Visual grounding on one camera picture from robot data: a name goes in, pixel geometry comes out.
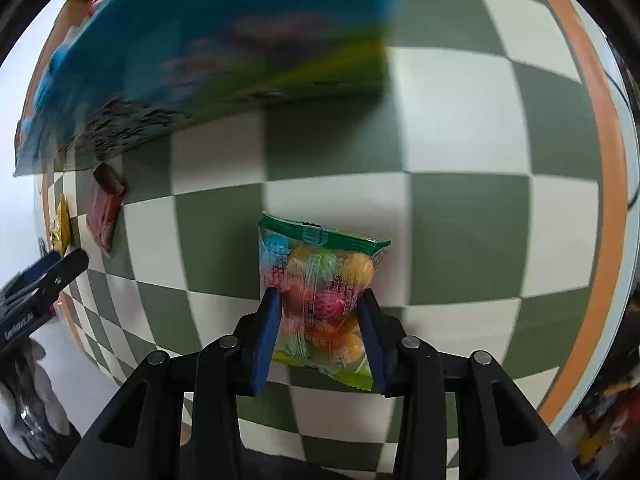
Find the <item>black clamp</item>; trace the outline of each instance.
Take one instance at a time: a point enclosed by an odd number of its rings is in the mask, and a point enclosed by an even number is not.
[[[170,359],[152,352],[116,393],[60,472],[59,480],[177,479],[182,398],[194,392],[194,480],[241,480],[236,396],[264,385],[282,298],[266,291],[258,311],[201,352]],[[383,314],[370,289],[358,321],[374,379],[387,397],[404,396],[394,478],[446,477],[445,392],[455,392],[460,479],[576,479],[561,447],[518,387],[487,352],[439,353]]]

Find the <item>metal screw head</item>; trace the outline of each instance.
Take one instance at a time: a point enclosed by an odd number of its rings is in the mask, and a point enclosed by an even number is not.
[[[220,338],[220,346],[222,346],[222,348],[233,348],[234,346],[236,346],[238,344],[238,338],[234,335],[223,335]]]
[[[491,354],[485,352],[484,350],[481,350],[474,354],[474,359],[478,364],[487,365],[491,362]]]
[[[151,352],[151,354],[146,356],[146,362],[148,362],[150,365],[159,365],[160,363],[163,363],[165,359],[166,355],[164,354],[164,352],[161,352],[159,350]]]
[[[405,348],[418,348],[420,346],[420,340],[415,335],[406,335],[402,338],[402,346]]]

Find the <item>colorful packaging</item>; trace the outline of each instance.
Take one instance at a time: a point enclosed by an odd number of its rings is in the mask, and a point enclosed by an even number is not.
[[[273,360],[317,368],[338,382],[370,390],[356,302],[390,244],[263,213],[260,291],[275,286],[282,292]]]
[[[86,225],[98,247],[107,256],[111,253],[113,230],[126,192],[126,184],[111,166],[102,163],[95,168],[94,190]]]
[[[69,223],[69,208],[63,194],[60,194],[56,217],[53,219],[49,231],[53,250],[60,254],[60,256],[65,256],[66,248],[69,247],[71,226]]]

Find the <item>blue gripper pad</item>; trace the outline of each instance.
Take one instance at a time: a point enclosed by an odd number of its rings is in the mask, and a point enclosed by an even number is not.
[[[276,344],[280,315],[282,313],[282,295],[277,288],[268,288],[255,315],[255,326],[259,328],[255,334],[255,349],[252,363],[250,386],[257,395],[267,381],[273,347]]]
[[[384,352],[382,343],[374,328],[373,316],[380,316],[380,307],[370,288],[358,299],[357,306],[360,334],[364,342],[364,349],[369,360],[371,375],[373,377],[373,390],[384,393],[386,390],[386,377],[384,365]]]

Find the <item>white wall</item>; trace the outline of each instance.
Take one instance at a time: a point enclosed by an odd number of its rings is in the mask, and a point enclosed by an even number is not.
[[[51,0],[24,31],[0,66],[0,286],[40,257],[34,210],[34,177],[12,177],[14,134],[31,74],[66,0]],[[61,320],[34,332],[47,352],[42,362],[71,422],[84,433],[115,393],[108,379],[76,347]]]

